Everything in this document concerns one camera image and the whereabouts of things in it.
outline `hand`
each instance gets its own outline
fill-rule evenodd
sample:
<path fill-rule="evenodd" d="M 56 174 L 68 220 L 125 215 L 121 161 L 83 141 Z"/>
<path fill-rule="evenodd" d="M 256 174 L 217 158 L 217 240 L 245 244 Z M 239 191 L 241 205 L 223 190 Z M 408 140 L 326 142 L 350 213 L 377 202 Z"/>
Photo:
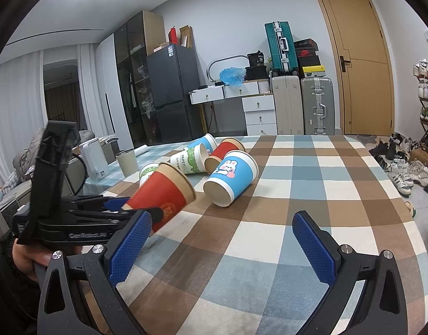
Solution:
<path fill-rule="evenodd" d="M 24 246 L 17 244 L 17 239 L 12 246 L 12 259 L 16 267 L 33 281 L 38 282 L 34 271 L 34 262 L 48 267 L 53 252 L 39 243 Z"/>

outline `silver suitcase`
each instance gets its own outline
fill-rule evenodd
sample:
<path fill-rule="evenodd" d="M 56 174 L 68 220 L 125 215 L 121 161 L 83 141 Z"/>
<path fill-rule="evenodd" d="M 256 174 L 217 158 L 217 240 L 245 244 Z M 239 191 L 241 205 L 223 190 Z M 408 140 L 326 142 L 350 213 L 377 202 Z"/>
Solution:
<path fill-rule="evenodd" d="M 335 135 L 332 80 L 312 77 L 301 80 L 306 135 Z"/>
<path fill-rule="evenodd" d="M 272 78 L 278 135 L 303 135 L 304 116 L 299 77 L 286 75 Z"/>

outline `blue plastic bag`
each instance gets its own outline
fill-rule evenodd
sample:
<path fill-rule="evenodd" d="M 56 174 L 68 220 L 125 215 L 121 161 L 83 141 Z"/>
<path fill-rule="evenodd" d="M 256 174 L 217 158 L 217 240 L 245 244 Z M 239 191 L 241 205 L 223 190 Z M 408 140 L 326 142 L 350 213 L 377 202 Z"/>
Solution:
<path fill-rule="evenodd" d="M 227 86 L 241 86 L 245 79 L 244 68 L 227 68 L 220 72 L 220 80 Z"/>

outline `curtain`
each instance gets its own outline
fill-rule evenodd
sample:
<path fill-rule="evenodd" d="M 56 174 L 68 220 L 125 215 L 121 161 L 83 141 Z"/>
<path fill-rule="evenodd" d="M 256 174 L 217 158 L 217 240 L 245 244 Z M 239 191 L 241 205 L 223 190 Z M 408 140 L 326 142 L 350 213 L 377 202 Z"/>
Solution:
<path fill-rule="evenodd" d="M 108 130 L 96 78 L 94 46 L 93 44 L 78 45 L 77 52 L 80 94 L 87 128 L 94 132 L 96 137 L 107 136 Z"/>
<path fill-rule="evenodd" d="M 54 121 L 77 122 L 79 129 L 79 83 L 70 83 L 45 90 L 48 119 Z"/>
<path fill-rule="evenodd" d="M 13 171 L 12 159 L 48 122 L 43 91 L 43 51 L 0 65 L 0 180 Z"/>

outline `white curtain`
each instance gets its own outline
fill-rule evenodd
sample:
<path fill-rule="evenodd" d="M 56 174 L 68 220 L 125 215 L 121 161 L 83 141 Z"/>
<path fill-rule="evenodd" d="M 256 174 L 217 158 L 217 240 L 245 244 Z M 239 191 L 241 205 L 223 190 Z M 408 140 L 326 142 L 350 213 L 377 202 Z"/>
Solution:
<path fill-rule="evenodd" d="M 0 181 L 14 170 L 12 159 L 48 122 L 43 91 L 43 51 L 0 65 Z"/>
<path fill-rule="evenodd" d="M 108 130 L 104 119 L 96 77 L 95 49 L 93 44 L 78 45 L 77 56 L 80 94 L 87 127 L 95 133 L 96 137 L 107 136 Z"/>

